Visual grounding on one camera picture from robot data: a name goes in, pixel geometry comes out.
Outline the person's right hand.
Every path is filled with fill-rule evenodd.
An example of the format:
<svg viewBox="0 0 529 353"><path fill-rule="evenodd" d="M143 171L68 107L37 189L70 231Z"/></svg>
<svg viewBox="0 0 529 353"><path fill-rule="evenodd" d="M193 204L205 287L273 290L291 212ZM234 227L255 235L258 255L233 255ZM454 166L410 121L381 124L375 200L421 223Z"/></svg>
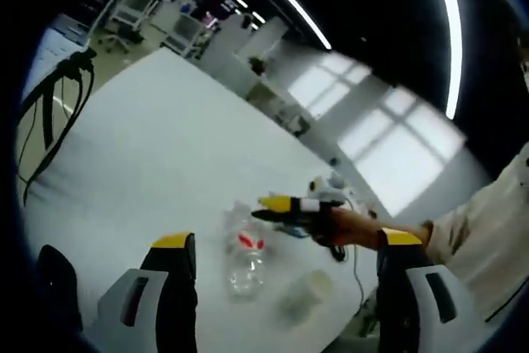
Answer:
<svg viewBox="0 0 529 353"><path fill-rule="evenodd" d="M357 212L344 208L329 208L319 214L307 229L311 238L321 246L360 244L365 219Z"/></svg>

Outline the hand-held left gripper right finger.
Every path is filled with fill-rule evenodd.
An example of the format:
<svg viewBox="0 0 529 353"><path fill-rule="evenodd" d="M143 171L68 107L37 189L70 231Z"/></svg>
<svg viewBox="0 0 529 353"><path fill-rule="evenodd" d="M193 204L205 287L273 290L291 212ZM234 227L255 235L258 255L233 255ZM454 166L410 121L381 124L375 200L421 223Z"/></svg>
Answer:
<svg viewBox="0 0 529 353"><path fill-rule="evenodd" d="M486 325L464 284L408 232L378 231L379 352L474 352Z"/></svg>

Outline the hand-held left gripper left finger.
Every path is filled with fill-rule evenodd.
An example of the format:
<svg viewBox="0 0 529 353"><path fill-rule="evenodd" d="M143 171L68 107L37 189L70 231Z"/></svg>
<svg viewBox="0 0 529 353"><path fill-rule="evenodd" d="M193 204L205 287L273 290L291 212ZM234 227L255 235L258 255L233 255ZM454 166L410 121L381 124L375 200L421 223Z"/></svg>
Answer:
<svg viewBox="0 0 529 353"><path fill-rule="evenodd" d="M195 235L162 236L100 298L101 352L196 352Z"/></svg>

